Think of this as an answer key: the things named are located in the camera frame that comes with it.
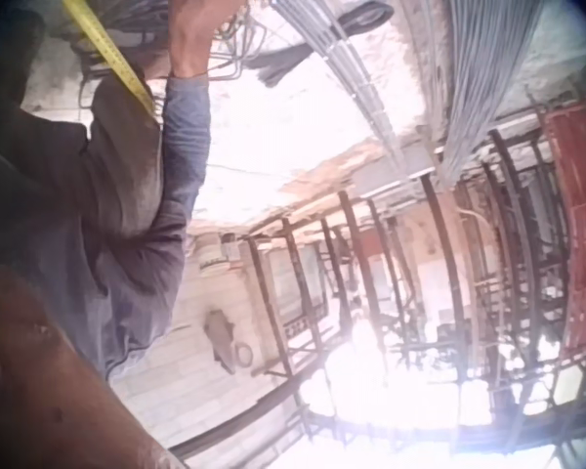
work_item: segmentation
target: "person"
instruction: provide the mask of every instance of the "person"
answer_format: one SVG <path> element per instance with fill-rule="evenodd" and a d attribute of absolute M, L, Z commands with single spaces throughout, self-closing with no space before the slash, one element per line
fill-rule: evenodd
<path fill-rule="evenodd" d="M 243 1 L 170 0 L 162 133 L 114 75 L 90 138 L 24 112 L 43 22 L 19 11 L 2 28 L 0 467 L 178 466 L 106 381 L 170 323 L 210 145 L 211 44 Z"/>

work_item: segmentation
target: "tape measure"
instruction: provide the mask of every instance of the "tape measure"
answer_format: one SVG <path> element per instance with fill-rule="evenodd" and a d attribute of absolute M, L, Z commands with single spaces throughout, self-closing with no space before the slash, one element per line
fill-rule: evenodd
<path fill-rule="evenodd" d="M 147 93 L 146 87 L 119 52 L 87 1 L 63 0 L 63 4 L 126 88 L 144 105 L 150 115 L 154 115 L 154 102 Z"/>

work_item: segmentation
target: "construction site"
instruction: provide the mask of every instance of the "construction site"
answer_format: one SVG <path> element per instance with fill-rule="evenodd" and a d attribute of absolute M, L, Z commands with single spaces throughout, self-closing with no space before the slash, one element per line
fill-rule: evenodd
<path fill-rule="evenodd" d="M 112 70 L 29 3 L 21 107 L 88 125 Z M 128 61 L 168 40 L 167 1 L 88 3 Z M 256 1 L 209 66 L 171 328 L 108 380 L 145 430 L 195 469 L 586 468 L 581 11 Z"/>

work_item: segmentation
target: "tiled wall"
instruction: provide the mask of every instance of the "tiled wall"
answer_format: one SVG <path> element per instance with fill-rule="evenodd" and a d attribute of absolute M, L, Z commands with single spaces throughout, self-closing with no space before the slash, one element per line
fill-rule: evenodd
<path fill-rule="evenodd" d="M 141 362 L 111 380 L 124 404 L 166 447 L 236 416 L 278 384 L 273 377 L 250 375 L 266 359 L 275 358 L 276 351 L 254 270 L 247 262 L 246 249 L 241 252 L 246 267 L 217 277 L 200 277 L 197 264 L 189 262 L 172 331 L 159 339 Z M 212 346 L 202 329 L 206 314 L 213 309 L 224 312 L 235 325 L 235 339 L 247 343 L 254 353 L 253 364 L 238 368 L 234 375 L 214 362 Z M 289 407 L 276 408 L 189 464 L 193 468 L 232 467 L 283 428 L 290 412 Z"/>

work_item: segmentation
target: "red metal panel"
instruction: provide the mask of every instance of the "red metal panel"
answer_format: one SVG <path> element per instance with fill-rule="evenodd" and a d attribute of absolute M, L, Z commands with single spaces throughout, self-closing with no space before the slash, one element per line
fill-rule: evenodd
<path fill-rule="evenodd" d="M 569 298 L 563 357 L 586 348 L 586 105 L 545 114 L 570 231 Z"/>
<path fill-rule="evenodd" d="M 380 236 L 375 228 L 360 232 L 360 242 L 362 242 L 362 252 L 367 258 L 383 254 Z"/>

